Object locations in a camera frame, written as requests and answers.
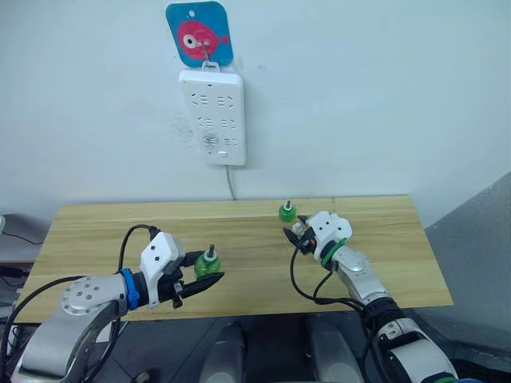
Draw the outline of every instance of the power strip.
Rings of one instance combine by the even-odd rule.
[[[183,70],[179,83],[206,162],[244,165],[247,145],[241,76],[211,70]]]

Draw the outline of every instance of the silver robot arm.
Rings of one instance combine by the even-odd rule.
[[[413,319],[406,317],[371,270],[369,259],[345,244],[353,235],[349,222],[328,211],[301,220],[292,231],[284,230],[286,236],[304,254],[312,252],[325,269],[334,271],[350,296],[366,306],[362,323],[371,332],[376,331],[376,342],[391,381],[457,379],[449,358]]]
[[[84,378],[89,352],[97,335],[130,310],[182,298],[207,290],[224,273],[184,284],[180,267],[188,267],[203,251],[184,253],[179,241],[158,231],[142,251],[141,271],[78,279],[62,294],[55,312],[30,339],[12,382],[76,383]]]

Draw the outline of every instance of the small green bottle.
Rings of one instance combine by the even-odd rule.
[[[204,277],[211,273],[218,273],[221,267],[220,258],[215,251],[215,245],[211,245],[197,260],[193,269],[197,278]]]
[[[292,205],[291,201],[288,200],[279,209],[279,218],[284,222],[291,222],[296,217],[296,209]]]

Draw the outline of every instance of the wooden table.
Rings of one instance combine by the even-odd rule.
[[[280,200],[200,203],[123,203],[63,206],[53,222],[22,299],[56,278],[77,274],[109,274],[117,268],[125,232],[135,223],[149,223],[174,234],[186,251],[216,244],[225,276],[211,289],[154,310],[138,309],[126,320],[195,318],[346,310],[334,304],[317,306],[291,286],[292,245],[277,217]],[[376,275],[401,307],[452,304],[449,291],[414,207],[406,196],[296,199],[299,214],[338,212],[351,222],[349,245],[371,260]],[[138,270],[147,232],[135,232],[126,249],[125,267]],[[311,255],[299,256],[298,284],[312,292],[326,271]],[[192,270],[185,281],[193,279]],[[19,315],[20,322],[41,322],[53,312],[65,285],[35,298]],[[347,296],[338,278],[323,287],[324,296]]]

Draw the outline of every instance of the blue sticker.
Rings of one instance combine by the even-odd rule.
[[[218,2],[170,4],[168,26],[182,62],[192,68],[209,61],[220,66],[232,63],[231,38],[225,9]]]

